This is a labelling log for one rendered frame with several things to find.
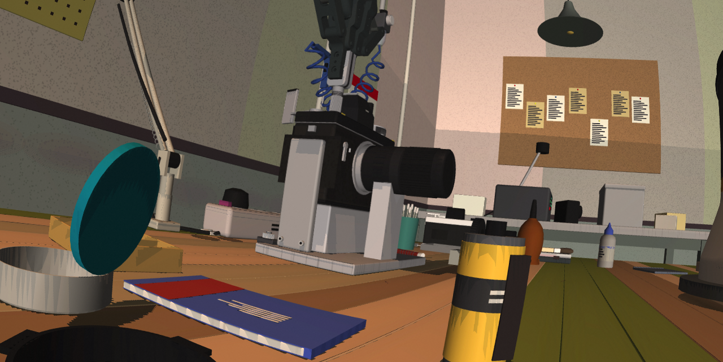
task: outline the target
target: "teal round lid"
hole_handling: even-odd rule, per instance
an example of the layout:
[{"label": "teal round lid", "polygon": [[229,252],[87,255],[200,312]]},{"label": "teal round lid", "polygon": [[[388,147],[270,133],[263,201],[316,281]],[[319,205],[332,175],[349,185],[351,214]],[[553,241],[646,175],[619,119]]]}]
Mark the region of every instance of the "teal round lid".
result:
[{"label": "teal round lid", "polygon": [[153,216],[160,187],[151,149],[126,143],[94,169],[80,192],[70,223],[75,261],[93,274],[108,274],[138,246]]}]

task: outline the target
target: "coiled cord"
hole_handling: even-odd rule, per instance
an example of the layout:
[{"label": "coiled cord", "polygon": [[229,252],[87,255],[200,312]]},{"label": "coiled cord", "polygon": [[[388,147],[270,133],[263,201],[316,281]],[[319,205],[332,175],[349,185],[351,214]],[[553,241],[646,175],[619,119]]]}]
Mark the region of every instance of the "coiled cord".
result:
[{"label": "coiled cord", "polygon": [[320,78],[315,79],[312,81],[312,84],[320,84],[319,91],[317,91],[317,97],[322,97],[322,107],[325,107],[326,110],[329,110],[330,102],[327,102],[327,99],[331,97],[331,89],[332,87],[328,86],[326,84],[326,79],[328,78],[328,66],[329,66],[329,52],[326,51],[325,48],[323,48],[321,45],[317,45],[313,41],[309,43],[307,48],[304,49],[307,53],[317,53],[319,56],[321,56],[320,59],[316,61],[314,64],[310,64],[310,66],[307,66],[307,69],[313,69],[313,68],[321,68],[322,74]]},{"label": "coiled cord", "polygon": [[372,57],[371,63],[367,64],[366,73],[362,74],[359,78],[359,83],[354,87],[354,89],[349,92],[351,94],[352,92],[359,92],[362,91],[364,94],[364,99],[369,101],[369,95],[374,92],[374,86],[372,84],[369,84],[368,82],[364,81],[364,77],[369,77],[371,81],[377,82],[379,81],[379,76],[374,73],[369,73],[369,67],[375,66],[376,68],[383,69],[384,64],[381,61],[374,61],[375,58],[379,55],[379,53],[382,53],[382,46],[379,47],[379,50],[377,50],[377,53]]}]

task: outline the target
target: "glue bottle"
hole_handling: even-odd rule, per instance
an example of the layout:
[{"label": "glue bottle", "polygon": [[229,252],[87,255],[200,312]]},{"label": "glue bottle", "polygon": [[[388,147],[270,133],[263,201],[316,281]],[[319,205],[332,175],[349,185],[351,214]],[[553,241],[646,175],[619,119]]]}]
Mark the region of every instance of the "glue bottle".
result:
[{"label": "glue bottle", "polygon": [[605,234],[600,238],[600,251],[597,254],[597,267],[612,268],[615,258],[615,235],[612,235],[612,225],[607,224]]}]

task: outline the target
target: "pen holder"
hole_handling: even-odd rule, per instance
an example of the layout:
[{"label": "pen holder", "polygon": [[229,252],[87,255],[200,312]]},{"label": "pen holder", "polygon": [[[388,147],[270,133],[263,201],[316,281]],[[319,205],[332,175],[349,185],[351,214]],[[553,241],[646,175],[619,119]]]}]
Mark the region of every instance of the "pen holder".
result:
[{"label": "pen holder", "polygon": [[416,229],[419,227],[419,218],[410,218],[402,216],[402,226],[399,230],[399,244],[397,248],[405,251],[414,250],[414,239],[416,239]]}]

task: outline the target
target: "pinned paper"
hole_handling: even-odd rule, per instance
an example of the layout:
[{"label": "pinned paper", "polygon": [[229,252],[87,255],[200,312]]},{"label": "pinned paper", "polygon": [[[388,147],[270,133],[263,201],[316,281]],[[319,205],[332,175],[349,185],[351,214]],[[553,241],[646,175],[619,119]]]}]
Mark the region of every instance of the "pinned paper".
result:
[{"label": "pinned paper", "polygon": [[565,122],[565,96],[547,96],[547,120],[550,122]]},{"label": "pinned paper", "polygon": [[570,89],[570,113],[571,114],[587,114],[587,89],[571,88]]},{"label": "pinned paper", "polygon": [[627,91],[612,91],[612,117],[630,117],[630,98]]},{"label": "pinned paper", "polygon": [[608,138],[607,119],[591,119],[590,146],[607,146]]},{"label": "pinned paper", "polygon": [[633,123],[650,123],[650,97],[633,97]]},{"label": "pinned paper", "polygon": [[524,101],[523,84],[507,84],[507,94],[504,96],[504,107],[508,110],[521,110]]},{"label": "pinned paper", "polygon": [[545,115],[544,102],[528,102],[527,103],[527,122],[525,128],[544,128],[545,122],[542,120]]}]

